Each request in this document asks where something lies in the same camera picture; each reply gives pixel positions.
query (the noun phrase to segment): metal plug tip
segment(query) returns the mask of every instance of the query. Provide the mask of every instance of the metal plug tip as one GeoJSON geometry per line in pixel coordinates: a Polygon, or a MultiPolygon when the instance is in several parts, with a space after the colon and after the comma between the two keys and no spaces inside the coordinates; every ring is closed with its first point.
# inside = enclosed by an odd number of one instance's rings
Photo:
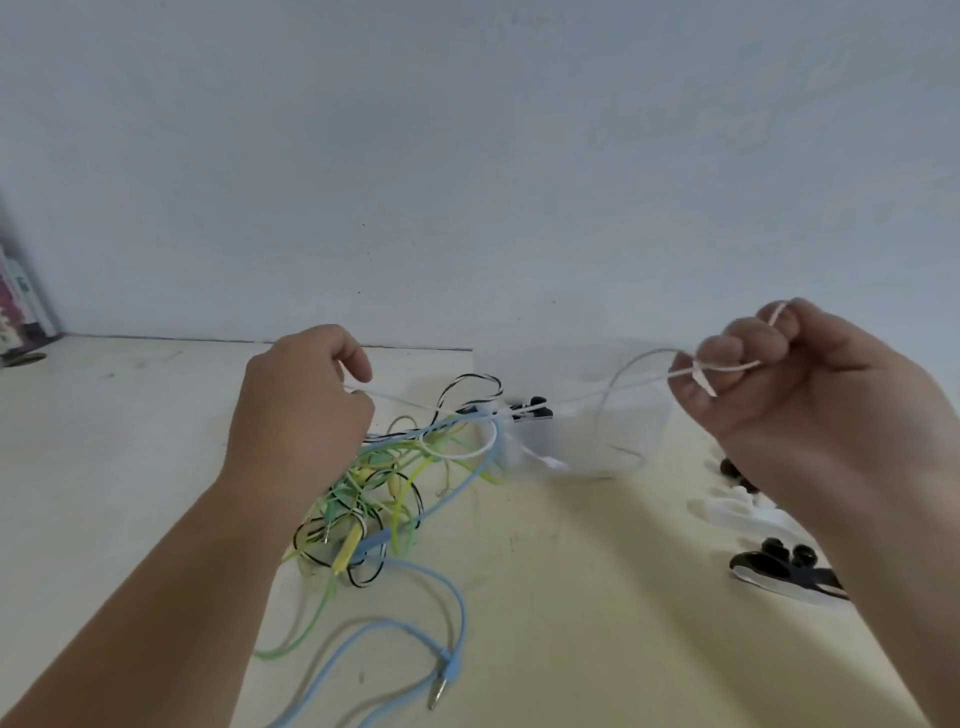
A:
{"type": "Polygon", "coordinates": [[[437,703],[440,702],[440,698],[444,694],[444,688],[446,688],[446,680],[441,680],[437,688],[433,691],[433,694],[430,695],[430,700],[427,702],[426,707],[431,711],[436,708],[437,703]]]}

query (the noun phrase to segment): white wall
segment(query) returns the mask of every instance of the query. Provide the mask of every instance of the white wall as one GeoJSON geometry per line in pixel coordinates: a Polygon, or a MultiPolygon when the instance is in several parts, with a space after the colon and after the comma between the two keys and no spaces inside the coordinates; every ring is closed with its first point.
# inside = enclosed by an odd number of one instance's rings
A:
{"type": "Polygon", "coordinates": [[[517,2],[0,3],[66,327],[692,341],[804,294],[960,385],[956,0],[517,2]]]}

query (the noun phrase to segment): book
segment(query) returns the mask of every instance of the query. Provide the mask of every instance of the book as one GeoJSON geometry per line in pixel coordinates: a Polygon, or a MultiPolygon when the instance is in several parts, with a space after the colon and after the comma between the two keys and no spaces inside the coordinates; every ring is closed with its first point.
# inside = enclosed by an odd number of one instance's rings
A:
{"type": "Polygon", "coordinates": [[[58,337],[57,328],[23,266],[0,243],[0,366],[58,337]]]}
{"type": "Polygon", "coordinates": [[[23,338],[17,329],[18,313],[10,289],[6,282],[0,279],[0,355],[24,347],[23,338]]]}
{"type": "Polygon", "coordinates": [[[13,258],[7,258],[7,267],[12,275],[14,286],[18,288],[22,294],[23,303],[30,309],[30,315],[33,317],[33,321],[29,323],[38,324],[44,336],[48,339],[54,338],[58,334],[57,327],[54,326],[53,319],[43,305],[43,301],[40,300],[40,296],[34,289],[33,284],[30,283],[27,272],[24,271],[23,266],[13,258]]]}

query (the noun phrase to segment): wire connector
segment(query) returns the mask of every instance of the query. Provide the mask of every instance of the wire connector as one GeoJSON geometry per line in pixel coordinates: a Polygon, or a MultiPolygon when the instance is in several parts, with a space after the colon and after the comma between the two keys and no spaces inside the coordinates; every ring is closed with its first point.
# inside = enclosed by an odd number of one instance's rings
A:
{"type": "Polygon", "coordinates": [[[430,693],[430,699],[427,701],[426,707],[431,711],[436,709],[437,703],[440,702],[440,698],[446,692],[446,687],[452,685],[460,677],[460,667],[460,652],[454,652],[440,671],[440,675],[434,683],[434,689],[430,693]]]}

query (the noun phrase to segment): light blue wire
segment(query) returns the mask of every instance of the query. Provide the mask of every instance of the light blue wire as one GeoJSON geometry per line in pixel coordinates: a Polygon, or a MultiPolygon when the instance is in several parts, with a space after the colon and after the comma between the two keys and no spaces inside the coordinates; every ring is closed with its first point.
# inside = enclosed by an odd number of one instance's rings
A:
{"type": "Polygon", "coordinates": [[[462,594],[460,594],[460,590],[453,585],[452,581],[447,579],[439,571],[434,571],[427,567],[423,567],[420,564],[414,564],[413,562],[404,561],[402,559],[385,559],[384,561],[389,565],[400,566],[404,567],[405,569],[418,571],[424,576],[429,576],[432,579],[436,579],[444,584],[453,593],[457,599],[457,604],[460,606],[460,634],[457,636],[457,642],[454,644],[453,649],[450,652],[447,652],[443,646],[430,637],[430,635],[413,624],[408,624],[407,622],[396,621],[395,619],[379,619],[378,621],[366,624],[350,635],[339,647],[337,647],[336,651],[330,656],[330,659],[326,661],[326,664],[323,667],[321,667],[320,672],[317,673],[317,676],[314,677],[314,679],[310,682],[310,685],[303,692],[303,695],[301,695],[293,705],[287,708],[280,715],[280,717],[267,725],[266,728],[288,728],[288,726],[293,725],[294,720],[297,719],[300,713],[302,713],[303,709],[310,702],[311,698],[313,698],[314,694],[316,694],[317,690],[320,689],[321,683],[327,678],[327,676],[329,676],[330,671],[333,670],[333,666],[336,665],[337,661],[341,657],[343,657],[344,653],[346,653],[347,650],[350,649],[361,637],[378,629],[394,627],[394,629],[399,629],[407,634],[413,635],[418,640],[426,644],[435,653],[437,653],[437,655],[444,661],[444,664],[435,669],[426,678],[418,682],[412,688],[404,691],[393,700],[389,700],[373,710],[367,717],[363,719],[357,728],[370,728],[370,726],[372,726],[377,720],[382,718],[387,713],[424,694],[438,679],[443,679],[447,683],[452,683],[457,679],[457,676],[460,673],[460,659],[464,648],[464,638],[467,635],[467,604],[464,602],[464,597],[462,594]]]}
{"type": "MultiPolygon", "coordinates": [[[[452,418],[452,419],[444,420],[440,423],[437,423],[436,425],[425,427],[422,430],[422,432],[426,433],[435,429],[439,429],[442,426],[456,425],[458,422],[462,422],[464,420],[476,420],[476,419],[481,419],[483,417],[484,415],[465,415],[462,418],[452,418]]],[[[447,495],[445,498],[441,500],[438,500],[432,506],[430,506],[425,511],[423,511],[423,513],[417,514],[410,521],[405,523],[404,524],[405,528],[414,528],[416,527],[417,523],[421,521],[425,521],[427,518],[435,514],[437,511],[439,511],[441,508],[447,505],[450,501],[452,501],[454,498],[456,498],[461,493],[463,493],[464,490],[466,490],[467,487],[469,487],[470,483],[476,480],[477,477],[480,475],[480,473],[486,470],[493,463],[493,459],[496,457],[497,450],[499,449],[499,446],[500,446],[500,424],[496,420],[491,420],[491,422],[493,424],[493,429],[495,432],[493,436],[494,437],[493,447],[490,448],[490,450],[488,450],[487,455],[484,457],[483,461],[480,463],[477,469],[474,470],[470,475],[468,475],[467,479],[464,480],[464,482],[462,482],[460,485],[458,485],[456,488],[450,491],[449,495],[447,495]]],[[[403,437],[400,439],[408,440],[411,438],[411,436],[418,437],[419,435],[420,435],[419,432],[416,435],[411,435],[411,433],[405,433],[403,437]]],[[[357,548],[353,552],[354,556],[357,558],[357,561],[353,563],[359,563],[360,561],[363,560],[364,556],[367,554],[368,551],[374,548],[377,548],[378,546],[381,546],[383,544],[386,544],[388,541],[390,541],[390,535],[392,531],[393,529],[390,526],[386,526],[383,528],[383,530],[378,531],[377,533],[374,533],[372,536],[368,536],[359,544],[357,544],[357,548]]]]}

